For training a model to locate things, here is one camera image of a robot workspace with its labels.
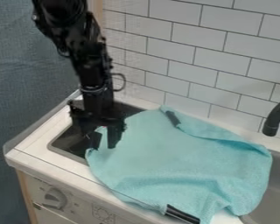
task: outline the light blue towel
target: light blue towel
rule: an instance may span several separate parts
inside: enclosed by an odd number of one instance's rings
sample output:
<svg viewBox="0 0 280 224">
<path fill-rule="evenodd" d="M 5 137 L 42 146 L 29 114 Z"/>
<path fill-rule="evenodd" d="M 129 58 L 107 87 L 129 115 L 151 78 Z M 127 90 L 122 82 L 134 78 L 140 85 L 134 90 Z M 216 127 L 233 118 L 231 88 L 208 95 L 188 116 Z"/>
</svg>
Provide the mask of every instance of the light blue towel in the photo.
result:
<svg viewBox="0 0 280 224">
<path fill-rule="evenodd" d="M 180 120 L 177 128 L 168 110 Z M 91 172 L 121 200 L 161 214 L 171 205 L 202 224 L 221 209 L 243 215 L 260 203 L 272 164 L 263 146 L 167 107 L 126 123 L 114 150 L 101 129 L 101 148 L 86 153 Z"/>
</svg>

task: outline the blue curtain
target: blue curtain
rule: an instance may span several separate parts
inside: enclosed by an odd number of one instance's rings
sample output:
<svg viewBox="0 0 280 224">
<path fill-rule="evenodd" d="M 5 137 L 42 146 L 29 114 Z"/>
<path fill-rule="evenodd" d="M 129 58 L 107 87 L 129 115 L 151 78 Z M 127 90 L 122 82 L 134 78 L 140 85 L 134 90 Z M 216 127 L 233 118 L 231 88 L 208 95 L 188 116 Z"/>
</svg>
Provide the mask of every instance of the blue curtain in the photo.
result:
<svg viewBox="0 0 280 224">
<path fill-rule="evenodd" d="M 31 0 L 0 0 L 0 224 L 29 223 L 2 146 L 77 88 L 70 62 L 34 27 Z"/>
</svg>

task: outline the dial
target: dial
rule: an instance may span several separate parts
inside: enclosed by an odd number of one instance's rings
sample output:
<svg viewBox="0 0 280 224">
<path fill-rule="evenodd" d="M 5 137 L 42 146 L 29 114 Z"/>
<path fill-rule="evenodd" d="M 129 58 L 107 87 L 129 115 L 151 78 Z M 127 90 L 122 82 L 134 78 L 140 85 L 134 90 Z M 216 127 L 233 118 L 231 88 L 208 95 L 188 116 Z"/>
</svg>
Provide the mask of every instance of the dial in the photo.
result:
<svg viewBox="0 0 280 224">
<path fill-rule="evenodd" d="M 67 196 L 57 188 L 51 188 L 45 194 L 44 207 L 62 210 L 67 204 Z"/>
</svg>

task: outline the backsplash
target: backsplash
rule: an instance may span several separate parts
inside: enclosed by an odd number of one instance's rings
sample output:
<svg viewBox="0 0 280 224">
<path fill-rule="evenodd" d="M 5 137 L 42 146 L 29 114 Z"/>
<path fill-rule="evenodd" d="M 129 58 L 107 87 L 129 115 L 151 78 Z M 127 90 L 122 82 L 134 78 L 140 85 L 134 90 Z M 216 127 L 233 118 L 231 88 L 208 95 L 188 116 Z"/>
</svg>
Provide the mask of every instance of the backsplash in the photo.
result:
<svg viewBox="0 0 280 224">
<path fill-rule="evenodd" d="M 126 95 L 253 131 L 280 102 L 280 0 L 104 0 L 104 19 Z"/>
</svg>

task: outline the sink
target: sink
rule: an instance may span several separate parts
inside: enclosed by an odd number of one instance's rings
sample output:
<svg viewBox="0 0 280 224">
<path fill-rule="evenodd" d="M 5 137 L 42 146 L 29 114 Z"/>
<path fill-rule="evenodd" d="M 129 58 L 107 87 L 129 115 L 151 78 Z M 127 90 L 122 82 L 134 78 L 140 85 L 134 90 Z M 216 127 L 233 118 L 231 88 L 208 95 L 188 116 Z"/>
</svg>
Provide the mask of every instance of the sink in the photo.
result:
<svg viewBox="0 0 280 224">
<path fill-rule="evenodd" d="M 272 151 L 272 156 L 269 187 L 257 209 L 241 217 L 244 224 L 280 224 L 280 153 Z"/>
</svg>

